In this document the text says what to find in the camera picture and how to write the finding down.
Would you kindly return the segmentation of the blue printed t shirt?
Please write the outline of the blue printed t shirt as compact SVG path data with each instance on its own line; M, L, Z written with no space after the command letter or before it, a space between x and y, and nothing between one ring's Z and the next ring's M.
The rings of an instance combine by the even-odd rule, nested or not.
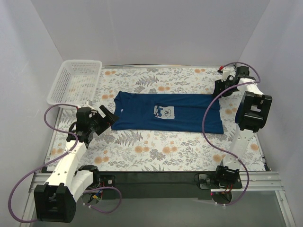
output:
M185 131L223 134L220 105L203 94L133 94L115 97L113 130Z

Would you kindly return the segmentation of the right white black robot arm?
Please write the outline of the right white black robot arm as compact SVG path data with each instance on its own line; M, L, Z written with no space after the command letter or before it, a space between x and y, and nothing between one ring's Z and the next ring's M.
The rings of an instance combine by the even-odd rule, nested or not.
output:
M272 103L272 96L261 92L248 66L236 68L235 75L221 66L218 72L222 78L215 81L213 96L227 97L234 92L241 92L242 100L235 116L236 131L229 153L216 168L214 182L220 188L235 185L239 180L241 163L239 162L250 140L262 129L267 121Z

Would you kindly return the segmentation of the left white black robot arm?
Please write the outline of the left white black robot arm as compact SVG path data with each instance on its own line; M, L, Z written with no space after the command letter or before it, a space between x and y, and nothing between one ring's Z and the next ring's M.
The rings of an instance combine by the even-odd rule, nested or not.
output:
M34 190L36 216L39 221L70 223L76 213L76 203L86 190L101 186L96 166L79 167L94 134L100 135L118 120L104 105L95 109L90 103L78 106L76 121L66 131L64 156L52 174Z

